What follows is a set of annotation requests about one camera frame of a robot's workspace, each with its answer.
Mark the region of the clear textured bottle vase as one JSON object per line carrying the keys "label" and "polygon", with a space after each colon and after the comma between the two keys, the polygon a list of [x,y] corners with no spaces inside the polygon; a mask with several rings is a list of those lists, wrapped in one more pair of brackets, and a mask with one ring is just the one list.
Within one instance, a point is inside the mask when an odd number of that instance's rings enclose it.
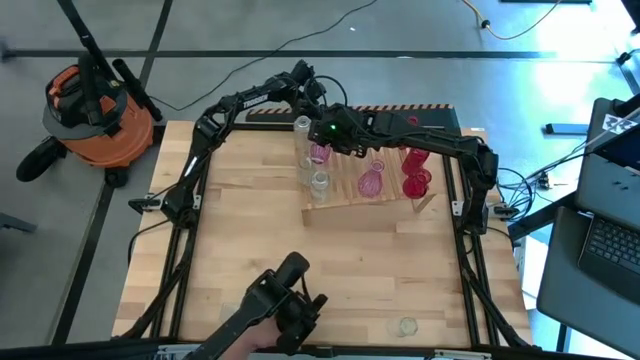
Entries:
{"label": "clear textured bottle vase", "polygon": [[308,134],[310,130],[311,119],[307,116],[299,116],[293,123],[295,148],[300,156],[309,154]]}

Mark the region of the clear bulb glass vase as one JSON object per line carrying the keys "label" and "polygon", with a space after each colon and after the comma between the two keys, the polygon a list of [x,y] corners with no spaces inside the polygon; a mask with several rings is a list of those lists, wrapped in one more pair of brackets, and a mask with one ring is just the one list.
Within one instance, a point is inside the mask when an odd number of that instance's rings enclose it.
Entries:
{"label": "clear bulb glass vase", "polygon": [[297,166],[298,182],[303,186],[309,186],[312,175],[315,172],[315,165],[308,157],[302,157]]}
{"label": "clear bulb glass vase", "polygon": [[329,194],[330,177],[325,171],[316,171],[310,178],[310,193],[315,203],[323,203]]}

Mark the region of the pink flared-neck glass vase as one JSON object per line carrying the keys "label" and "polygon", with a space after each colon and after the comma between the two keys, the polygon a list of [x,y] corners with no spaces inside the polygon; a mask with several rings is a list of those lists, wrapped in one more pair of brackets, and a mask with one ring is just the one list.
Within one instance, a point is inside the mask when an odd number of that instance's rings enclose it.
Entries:
{"label": "pink flared-neck glass vase", "polygon": [[358,180],[359,194],[366,198],[377,197],[383,187],[382,173],[385,165],[381,160],[371,162],[369,169]]}

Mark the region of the wooden slatted shelf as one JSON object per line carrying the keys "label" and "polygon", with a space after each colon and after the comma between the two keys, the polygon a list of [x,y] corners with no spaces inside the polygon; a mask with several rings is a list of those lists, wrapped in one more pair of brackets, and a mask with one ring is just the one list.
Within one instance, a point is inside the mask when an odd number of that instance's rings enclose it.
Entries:
{"label": "wooden slatted shelf", "polygon": [[[392,231],[402,222],[423,220],[430,207],[442,198],[446,186],[441,160],[431,154],[423,169],[431,172],[432,180],[427,193],[420,199],[404,195],[402,185],[407,175],[401,166],[408,153],[402,148],[370,149],[358,158],[331,151],[324,164],[314,164],[316,171],[325,171],[330,177],[329,194],[323,203],[315,203],[310,185],[301,188],[301,214],[303,224],[309,228],[332,228],[354,231]],[[372,161],[381,160],[383,187],[374,198],[359,194],[358,180],[369,169]]]}

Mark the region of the red ribbed bottle vase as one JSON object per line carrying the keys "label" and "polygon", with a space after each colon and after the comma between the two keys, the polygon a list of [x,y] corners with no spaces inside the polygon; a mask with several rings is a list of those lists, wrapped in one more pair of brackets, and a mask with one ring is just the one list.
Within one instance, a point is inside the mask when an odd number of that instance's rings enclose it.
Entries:
{"label": "red ribbed bottle vase", "polygon": [[430,152],[418,148],[410,148],[401,166],[402,172],[411,176],[421,172]]}

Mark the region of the red round glass vase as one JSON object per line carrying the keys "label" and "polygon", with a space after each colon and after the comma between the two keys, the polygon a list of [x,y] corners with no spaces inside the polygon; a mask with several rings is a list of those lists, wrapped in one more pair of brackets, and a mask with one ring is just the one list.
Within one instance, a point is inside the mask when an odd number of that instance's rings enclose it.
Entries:
{"label": "red round glass vase", "polygon": [[426,169],[409,174],[402,185],[404,195],[410,199],[422,198],[427,193],[431,180],[431,172]]}

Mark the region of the black handheld device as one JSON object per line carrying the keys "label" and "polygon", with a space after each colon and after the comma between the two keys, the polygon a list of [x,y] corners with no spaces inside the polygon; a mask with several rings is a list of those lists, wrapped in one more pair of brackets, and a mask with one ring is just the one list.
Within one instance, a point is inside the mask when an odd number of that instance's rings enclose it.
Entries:
{"label": "black handheld device", "polygon": [[309,268],[303,255],[291,252],[277,269],[265,270],[247,288],[237,311],[183,360],[218,360],[247,329],[269,318],[280,332],[276,349],[295,354],[316,328],[328,301],[322,293],[310,296],[304,277]]}

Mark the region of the orange and black shop vacuum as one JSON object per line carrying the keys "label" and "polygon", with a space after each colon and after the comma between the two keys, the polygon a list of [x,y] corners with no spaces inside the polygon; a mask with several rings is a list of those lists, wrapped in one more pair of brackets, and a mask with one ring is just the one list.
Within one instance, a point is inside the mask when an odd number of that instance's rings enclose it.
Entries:
{"label": "orange and black shop vacuum", "polygon": [[16,178],[31,182],[58,159],[75,154],[104,170],[113,188],[128,182],[131,164],[158,141],[162,119],[124,60],[102,65],[85,52],[45,86],[42,124],[48,136],[19,163]]}

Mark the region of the black table clamp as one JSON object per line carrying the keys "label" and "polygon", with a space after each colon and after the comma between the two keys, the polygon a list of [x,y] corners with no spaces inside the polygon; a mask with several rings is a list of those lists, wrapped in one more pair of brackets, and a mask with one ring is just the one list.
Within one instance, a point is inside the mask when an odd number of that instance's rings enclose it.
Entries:
{"label": "black table clamp", "polygon": [[520,213],[516,207],[511,207],[506,203],[497,203],[489,207],[489,215],[498,219],[512,219]]}
{"label": "black table clamp", "polygon": [[128,201],[129,207],[139,214],[159,210],[161,207],[161,203],[162,201],[159,199],[146,198],[131,199]]}

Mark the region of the black desk leg bar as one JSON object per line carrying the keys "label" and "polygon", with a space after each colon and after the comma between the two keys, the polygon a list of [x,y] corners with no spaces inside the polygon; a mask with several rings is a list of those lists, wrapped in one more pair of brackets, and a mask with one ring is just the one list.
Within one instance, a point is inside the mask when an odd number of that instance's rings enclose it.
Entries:
{"label": "black desk leg bar", "polygon": [[577,210],[575,204],[575,192],[572,192],[558,200],[551,202],[536,212],[525,216],[524,218],[512,223],[508,226],[510,238],[515,241],[523,238],[532,232],[547,226],[554,222],[556,213],[559,208],[566,207]]}

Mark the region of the person's hand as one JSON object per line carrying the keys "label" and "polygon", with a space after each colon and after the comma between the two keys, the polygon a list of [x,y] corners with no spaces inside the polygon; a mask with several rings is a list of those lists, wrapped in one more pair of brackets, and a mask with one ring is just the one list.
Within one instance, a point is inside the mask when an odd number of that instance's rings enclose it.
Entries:
{"label": "person's hand", "polygon": [[275,346],[280,334],[276,321],[266,319],[240,336],[234,343],[234,350],[229,350],[229,359],[248,360],[256,350]]}

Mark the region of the dark monitor with marker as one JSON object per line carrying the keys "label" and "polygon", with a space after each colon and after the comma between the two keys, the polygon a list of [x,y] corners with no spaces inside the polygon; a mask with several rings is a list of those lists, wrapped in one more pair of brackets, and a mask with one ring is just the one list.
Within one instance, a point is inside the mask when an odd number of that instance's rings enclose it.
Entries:
{"label": "dark monitor with marker", "polygon": [[626,119],[625,131],[616,135],[603,130],[590,153],[640,173],[640,93],[627,101],[613,100],[606,114]]}

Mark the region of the grey desk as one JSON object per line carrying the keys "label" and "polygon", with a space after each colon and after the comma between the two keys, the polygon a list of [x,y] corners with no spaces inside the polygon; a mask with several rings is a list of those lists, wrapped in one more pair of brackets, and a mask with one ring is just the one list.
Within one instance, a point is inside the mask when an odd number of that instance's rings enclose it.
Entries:
{"label": "grey desk", "polygon": [[590,219],[557,210],[537,297],[537,309],[634,360],[640,360],[640,305],[578,267]]}

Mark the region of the grey laptop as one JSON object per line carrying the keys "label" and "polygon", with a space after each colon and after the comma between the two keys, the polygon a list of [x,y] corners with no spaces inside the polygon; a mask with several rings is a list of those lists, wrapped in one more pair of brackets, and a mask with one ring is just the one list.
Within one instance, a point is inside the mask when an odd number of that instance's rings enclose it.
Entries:
{"label": "grey laptop", "polygon": [[640,175],[589,154],[582,163],[575,203],[592,215],[579,268],[640,302]]}

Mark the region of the grey floor foot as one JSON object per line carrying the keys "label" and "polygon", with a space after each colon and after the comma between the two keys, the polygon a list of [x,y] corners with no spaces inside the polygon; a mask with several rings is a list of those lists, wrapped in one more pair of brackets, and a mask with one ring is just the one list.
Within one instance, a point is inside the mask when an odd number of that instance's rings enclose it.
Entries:
{"label": "grey floor foot", "polygon": [[17,217],[0,212],[0,229],[13,229],[25,233],[33,233],[37,226]]}

